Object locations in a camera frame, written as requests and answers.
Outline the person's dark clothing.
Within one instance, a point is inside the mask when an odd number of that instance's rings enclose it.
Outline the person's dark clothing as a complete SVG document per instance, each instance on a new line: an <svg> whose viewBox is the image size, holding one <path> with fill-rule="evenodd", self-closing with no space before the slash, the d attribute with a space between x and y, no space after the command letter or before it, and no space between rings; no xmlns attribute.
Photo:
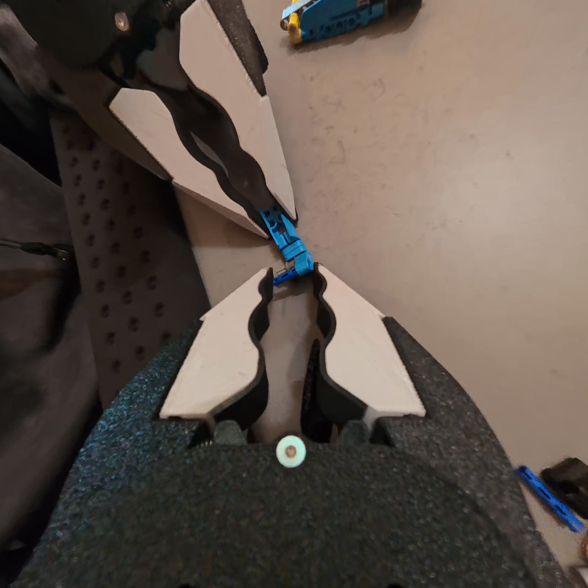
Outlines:
<svg viewBox="0 0 588 588"><path fill-rule="evenodd" d="M61 189L1 147L1 587L30 559L100 415Z"/></svg>

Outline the pile of toy bricks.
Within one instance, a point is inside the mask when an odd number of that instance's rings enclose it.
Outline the pile of toy bricks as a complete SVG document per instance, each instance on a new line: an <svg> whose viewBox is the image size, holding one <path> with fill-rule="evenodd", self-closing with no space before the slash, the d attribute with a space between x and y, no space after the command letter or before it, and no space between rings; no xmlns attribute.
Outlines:
<svg viewBox="0 0 588 588"><path fill-rule="evenodd" d="M578 458L565 458L539 475L524 465L516 467L514 473L560 522L582 535L583 564L572 569L581 586L587 587L587 464Z"/></svg>

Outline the wheel and beam assembly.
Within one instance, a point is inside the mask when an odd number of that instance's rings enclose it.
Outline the wheel and beam assembly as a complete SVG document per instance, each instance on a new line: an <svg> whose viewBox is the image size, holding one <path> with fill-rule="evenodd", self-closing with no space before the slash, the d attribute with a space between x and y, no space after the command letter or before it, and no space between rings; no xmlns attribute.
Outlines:
<svg viewBox="0 0 588 588"><path fill-rule="evenodd" d="M280 27L292 44L328 40L374 21L420 8L422 1L292 1Z"/></svg>

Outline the grey desk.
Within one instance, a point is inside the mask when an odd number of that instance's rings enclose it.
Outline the grey desk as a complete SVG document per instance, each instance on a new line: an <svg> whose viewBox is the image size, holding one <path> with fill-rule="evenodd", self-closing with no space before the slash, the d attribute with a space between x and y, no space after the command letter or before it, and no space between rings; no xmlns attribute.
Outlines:
<svg viewBox="0 0 588 588"><path fill-rule="evenodd" d="M587 1L423 1L294 49L244 1L315 259L474 399L587 462Z"/></svg>

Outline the blue panel brick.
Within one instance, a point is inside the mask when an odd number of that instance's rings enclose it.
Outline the blue panel brick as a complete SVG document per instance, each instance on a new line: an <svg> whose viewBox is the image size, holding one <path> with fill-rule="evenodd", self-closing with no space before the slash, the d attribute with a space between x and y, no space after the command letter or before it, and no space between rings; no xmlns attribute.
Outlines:
<svg viewBox="0 0 588 588"><path fill-rule="evenodd" d="M285 261L290 262L301 255L307 254L304 242L279 206L273 205L269 209L258 207L258 211Z"/></svg>

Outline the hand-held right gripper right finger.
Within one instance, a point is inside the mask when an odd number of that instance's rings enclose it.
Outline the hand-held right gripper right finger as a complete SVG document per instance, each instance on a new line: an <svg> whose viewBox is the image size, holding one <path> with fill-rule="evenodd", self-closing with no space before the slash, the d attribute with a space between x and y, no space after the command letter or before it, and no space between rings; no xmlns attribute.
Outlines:
<svg viewBox="0 0 588 588"><path fill-rule="evenodd" d="M425 416L385 315L323 265L315 265L313 292L324 338L316 390L322 413L328 419Z"/></svg>

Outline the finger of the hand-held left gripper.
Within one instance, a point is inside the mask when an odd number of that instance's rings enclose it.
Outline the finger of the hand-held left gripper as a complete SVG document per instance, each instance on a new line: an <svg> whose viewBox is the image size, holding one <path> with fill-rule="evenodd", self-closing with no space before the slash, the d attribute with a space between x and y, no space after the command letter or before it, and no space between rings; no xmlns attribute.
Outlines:
<svg viewBox="0 0 588 588"><path fill-rule="evenodd" d="M193 155L183 143L172 112L155 92L122 88L109 105L110 111L171 177L172 184L211 210L263 239L266 232L232 200L220 179L227 180L222 167L207 159L197 145Z"/></svg>
<svg viewBox="0 0 588 588"><path fill-rule="evenodd" d="M268 96L261 96L208 1L180 17L179 61L195 87L229 115L239 146L261 168L266 186L297 220L295 197Z"/></svg>

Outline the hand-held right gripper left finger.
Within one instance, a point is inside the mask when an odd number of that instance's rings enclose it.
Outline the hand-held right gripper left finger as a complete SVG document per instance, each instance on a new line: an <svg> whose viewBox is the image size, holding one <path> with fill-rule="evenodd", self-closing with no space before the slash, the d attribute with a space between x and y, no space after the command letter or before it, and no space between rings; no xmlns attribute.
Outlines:
<svg viewBox="0 0 588 588"><path fill-rule="evenodd" d="M273 269L263 268L201 317L160 419L261 417L269 397L261 339L272 298Z"/></svg>

